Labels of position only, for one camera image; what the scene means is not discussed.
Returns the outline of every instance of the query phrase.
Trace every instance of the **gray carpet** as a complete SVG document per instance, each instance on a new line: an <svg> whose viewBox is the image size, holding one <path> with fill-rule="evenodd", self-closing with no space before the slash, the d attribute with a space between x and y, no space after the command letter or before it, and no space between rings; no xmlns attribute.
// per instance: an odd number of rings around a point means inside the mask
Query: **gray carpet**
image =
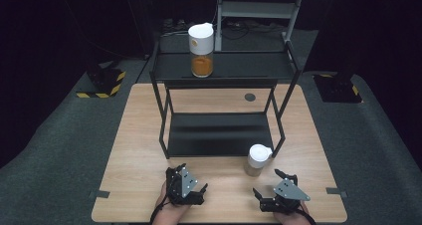
<svg viewBox="0 0 422 225"><path fill-rule="evenodd" d="M302 65L316 34L294 31L292 42ZM184 44L183 37L161 42L173 50ZM223 50L283 48L277 32L253 32L239 42L225 39ZM130 87L136 81L149 82L151 65L152 61L122 61L118 68L126 76L114 98L78 99L75 91L90 86L86 76L80 79L27 148L0 170L0 224L96 224L91 219L95 192ZM363 104L326 104L312 74L303 74L299 85L338 188L347 194L344 224L421 224L422 173L365 81L352 79Z"/></svg>

